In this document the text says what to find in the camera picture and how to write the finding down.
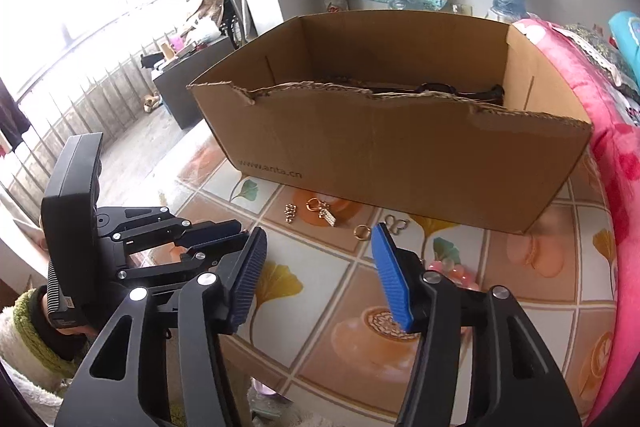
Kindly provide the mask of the person left hand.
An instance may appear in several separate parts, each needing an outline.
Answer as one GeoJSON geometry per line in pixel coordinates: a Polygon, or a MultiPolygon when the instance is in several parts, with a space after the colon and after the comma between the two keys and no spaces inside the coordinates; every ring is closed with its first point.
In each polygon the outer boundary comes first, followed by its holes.
{"type": "Polygon", "coordinates": [[[42,297],[40,298],[40,307],[41,307],[43,316],[47,320],[48,324],[62,335],[66,335],[66,336],[84,335],[87,338],[96,338],[96,335],[98,335],[98,332],[95,329],[93,329],[90,325],[64,327],[64,329],[61,329],[61,327],[55,326],[49,317],[47,294],[43,294],[42,297]]]}

